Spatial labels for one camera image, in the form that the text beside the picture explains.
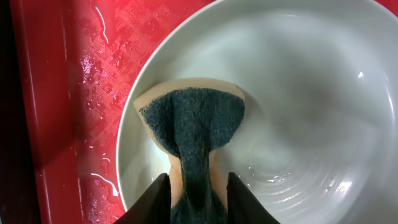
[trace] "dark background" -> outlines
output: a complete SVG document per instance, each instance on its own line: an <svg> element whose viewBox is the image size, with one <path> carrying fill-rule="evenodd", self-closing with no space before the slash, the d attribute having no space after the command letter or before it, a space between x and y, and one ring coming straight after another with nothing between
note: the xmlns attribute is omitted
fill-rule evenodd
<svg viewBox="0 0 398 224"><path fill-rule="evenodd" d="M0 1L0 214L40 223L9 1Z"/></svg>

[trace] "red tray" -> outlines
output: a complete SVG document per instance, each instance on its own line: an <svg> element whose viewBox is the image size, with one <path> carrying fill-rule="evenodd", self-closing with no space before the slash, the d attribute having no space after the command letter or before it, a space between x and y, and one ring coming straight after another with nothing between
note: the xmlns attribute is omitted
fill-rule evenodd
<svg viewBox="0 0 398 224"><path fill-rule="evenodd" d="M398 15L398 0L378 0ZM119 120L160 42L211 0L11 0L43 224L113 223Z"/></svg>

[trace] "plate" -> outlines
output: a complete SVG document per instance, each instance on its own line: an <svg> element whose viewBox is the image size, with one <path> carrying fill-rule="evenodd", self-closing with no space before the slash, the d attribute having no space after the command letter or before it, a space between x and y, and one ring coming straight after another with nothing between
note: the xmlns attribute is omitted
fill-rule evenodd
<svg viewBox="0 0 398 224"><path fill-rule="evenodd" d="M396 37L397 18L374 1L223 0L198 11L152 54L124 107L124 208L170 169L132 101L160 82L205 77L245 93L244 121L218 165L278 221L359 223L371 211L396 219L370 206L398 210ZM386 192L391 202L377 201Z"/></svg>

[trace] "red table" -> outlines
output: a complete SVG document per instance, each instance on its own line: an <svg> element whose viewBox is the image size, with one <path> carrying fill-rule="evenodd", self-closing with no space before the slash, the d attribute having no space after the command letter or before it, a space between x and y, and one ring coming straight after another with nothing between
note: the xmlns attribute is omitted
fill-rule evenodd
<svg viewBox="0 0 398 224"><path fill-rule="evenodd" d="M398 0L378 0L398 15ZM113 223L119 120L160 42L211 0L11 0L43 224Z"/></svg>

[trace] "white plate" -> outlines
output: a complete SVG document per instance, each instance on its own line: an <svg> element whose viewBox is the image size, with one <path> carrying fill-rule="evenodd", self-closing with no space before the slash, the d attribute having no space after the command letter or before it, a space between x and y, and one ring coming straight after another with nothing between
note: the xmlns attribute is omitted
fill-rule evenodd
<svg viewBox="0 0 398 224"><path fill-rule="evenodd" d="M162 42L130 92L116 151L124 208L170 169L132 101L162 81L208 77L247 99L221 169L282 224L395 223L397 71L398 20L374 1L210 4Z"/></svg>

